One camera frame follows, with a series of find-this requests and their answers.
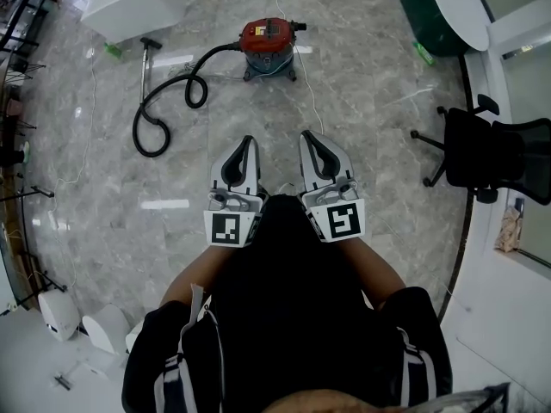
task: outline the red vacuum lid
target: red vacuum lid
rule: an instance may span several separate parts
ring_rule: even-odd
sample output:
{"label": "red vacuum lid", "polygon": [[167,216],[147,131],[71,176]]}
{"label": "red vacuum lid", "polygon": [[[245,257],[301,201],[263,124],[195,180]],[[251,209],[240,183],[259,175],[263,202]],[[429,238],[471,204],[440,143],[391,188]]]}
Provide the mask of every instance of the red vacuum lid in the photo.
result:
{"label": "red vacuum lid", "polygon": [[282,18],[263,18],[243,29],[239,45],[243,52],[280,52],[293,41],[293,31]]}

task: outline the office chair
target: office chair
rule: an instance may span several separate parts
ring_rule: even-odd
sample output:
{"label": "office chair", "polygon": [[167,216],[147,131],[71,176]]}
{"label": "office chair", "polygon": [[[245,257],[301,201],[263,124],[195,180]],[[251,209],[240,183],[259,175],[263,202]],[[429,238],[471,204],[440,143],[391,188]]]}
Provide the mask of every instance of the office chair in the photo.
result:
{"label": "office chair", "polygon": [[432,179],[423,184],[432,188],[442,174],[450,185],[464,187],[479,202],[493,203],[498,188],[520,191],[536,202],[551,202],[551,121],[533,120],[524,124],[490,124],[477,114],[490,111],[499,114],[498,104],[488,96],[478,96],[479,107],[471,112],[459,108],[436,109],[446,120],[444,143],[426,138],[417,130],[413,139],[420,139],[444,151],[444,160]]}

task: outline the mesh chair backrest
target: mesh chair backrest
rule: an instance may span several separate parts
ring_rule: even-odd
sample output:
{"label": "mesh chair backrest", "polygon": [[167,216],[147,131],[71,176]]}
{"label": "mesh chair backrest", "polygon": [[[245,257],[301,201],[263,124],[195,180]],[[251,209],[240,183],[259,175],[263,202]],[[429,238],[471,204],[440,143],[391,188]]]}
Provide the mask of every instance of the mesh chair backrest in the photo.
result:
{"label": "mesh chair backrest", "polygon": [[492,123],[492,188],[511,188],[551,202],[551,121]]}

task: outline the red vacuum cleaner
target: red vacuum cleaner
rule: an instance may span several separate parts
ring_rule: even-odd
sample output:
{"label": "red vacuum cleaner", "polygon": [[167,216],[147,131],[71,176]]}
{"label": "red vacuum cleaner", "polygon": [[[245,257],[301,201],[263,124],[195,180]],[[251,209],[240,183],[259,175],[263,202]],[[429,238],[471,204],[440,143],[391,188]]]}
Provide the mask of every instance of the red vacuum cleaner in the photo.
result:
{"label": "red vacuum cleaner", "polygon": [[[132,138],[134,145],[138,151],[145,157],[157,157],[162,155],[170,144],[170,130],[159,118],[151,117],[145,110],[147,104],[157,96],[161,91],[171,86],[187,80],[185,90],[185,101],[190,108],[199,108],[208,97],[208,86],[205,80],[197,75],[198,70],[202,68],[205,62],[210,59],[215,53],[222,51],[240,51],[246,56],[247,68],[243,79],[250,81],[257,77],[279,77],[285,76],[291,81],[296,80],[296,74],[293,68],[294,61],[294,43],[296,42],[296,31],[305,31],[305,23],[288,22],[281,18],[263,18],[250,22],[245,26],[243,32],[239,35],[239,41],[227,45],[217,46],[208,51],[201,57],[193,70],[186,75],[179,75],[165,81],[149,95],[140,97],[139,109],[134,116]],[[149,61],[149,46],[159,49],[161,45],[147,38],[141,39],[144,43],[144,60],[142,66],[142,78],[145,75],[145,68]],[[197,82],[202,88],[201,99],[198,102],[191,100],[191,85]],[[144,117],[154,126],[160,126],[164,132],[164,143],[157,151],[146,150],[139,142],[138,124],[141,117]]]}

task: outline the black shirt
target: black shirt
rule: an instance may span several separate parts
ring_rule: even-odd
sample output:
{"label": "black shirt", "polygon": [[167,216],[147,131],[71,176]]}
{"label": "black shirt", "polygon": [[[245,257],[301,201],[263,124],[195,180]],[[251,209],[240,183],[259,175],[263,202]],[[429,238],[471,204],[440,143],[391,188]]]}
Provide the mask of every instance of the black shirt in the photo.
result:
{"label": "black shirt", "polygon": [[[378,407],[399,405],[404,343],[397,327],[431,356],[437,395],[449,393],[449,358],[426,291],[404,289],[380,312],[370,310],[352,268],[334,245],[318,241],[299,202],[277,196],[268,203],[254,244],[234,255],[213,291],[211,310],[224,350],[225,412],[260,412],[277,399],[313,389],[342,391]],[[176,354],[189,312],[170,302],[145,318],[125,374],[127,412],[155,411],[153,383]],[[199,413],[217,412],[220,363],[213,324],[201,320],[183,345]]]}

